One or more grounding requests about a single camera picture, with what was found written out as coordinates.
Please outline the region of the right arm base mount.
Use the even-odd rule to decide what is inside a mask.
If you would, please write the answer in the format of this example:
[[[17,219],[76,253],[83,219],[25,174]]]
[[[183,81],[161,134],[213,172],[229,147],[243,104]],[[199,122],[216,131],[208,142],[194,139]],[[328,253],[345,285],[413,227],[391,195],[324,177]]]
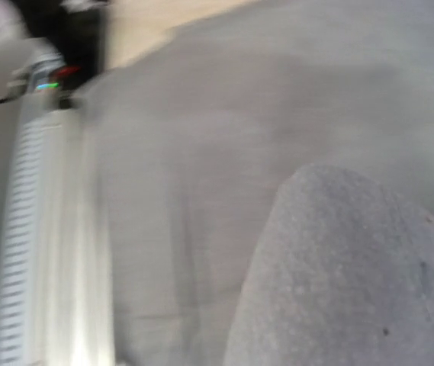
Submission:
[[[49,41],[64,65],[50,74],[59,84],[56,104],[70,109],[74,93],[104,69],[105,6],[70,11],[61,1],[16,1],[31,36]]]

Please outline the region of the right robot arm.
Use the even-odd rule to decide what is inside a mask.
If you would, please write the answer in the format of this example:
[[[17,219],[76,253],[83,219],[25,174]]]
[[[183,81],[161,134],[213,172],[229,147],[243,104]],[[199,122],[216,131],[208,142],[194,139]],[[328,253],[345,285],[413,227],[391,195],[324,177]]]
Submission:
[[[46,41],[28,38],[20,16],[0,1],[0,104],[23,96],[37,67],[62,63]]]

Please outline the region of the grey long sleeve shirt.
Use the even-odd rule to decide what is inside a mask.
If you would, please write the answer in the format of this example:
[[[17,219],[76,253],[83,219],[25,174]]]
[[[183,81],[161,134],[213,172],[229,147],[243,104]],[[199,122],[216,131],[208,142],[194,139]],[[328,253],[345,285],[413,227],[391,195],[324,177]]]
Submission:
[[[87,90],[116,356],[434,365],[434,1],[260,1]]]

